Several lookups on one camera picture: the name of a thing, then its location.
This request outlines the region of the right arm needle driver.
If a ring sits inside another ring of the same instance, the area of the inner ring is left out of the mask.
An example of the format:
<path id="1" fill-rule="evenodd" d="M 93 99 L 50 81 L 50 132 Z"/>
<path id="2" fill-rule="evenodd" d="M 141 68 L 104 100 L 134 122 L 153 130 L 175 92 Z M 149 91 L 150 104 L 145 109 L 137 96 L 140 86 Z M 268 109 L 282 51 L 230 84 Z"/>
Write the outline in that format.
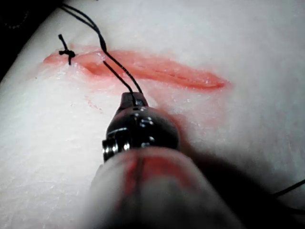
<path id="1" fill-rule="evenodd" d="M 178 150 L 179 131 L 175 123 L 152 107 L 129 107 L 117 113 L 107 128 L 102 141 L 103 160 L 149 146 Z"/>

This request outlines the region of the right arm needle driver jaw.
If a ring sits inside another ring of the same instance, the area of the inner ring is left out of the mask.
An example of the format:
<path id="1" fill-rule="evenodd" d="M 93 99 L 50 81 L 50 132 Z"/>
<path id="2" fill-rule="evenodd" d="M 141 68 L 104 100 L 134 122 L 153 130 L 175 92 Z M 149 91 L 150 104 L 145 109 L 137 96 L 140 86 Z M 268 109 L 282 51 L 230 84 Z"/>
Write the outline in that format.
<path id="1" fill-rule="evenodd" d="M 119 110 L 124 110 L 130 107 L 149 106 L 146 98 L 140 92 L 124 92 L 121 95 Z"/>

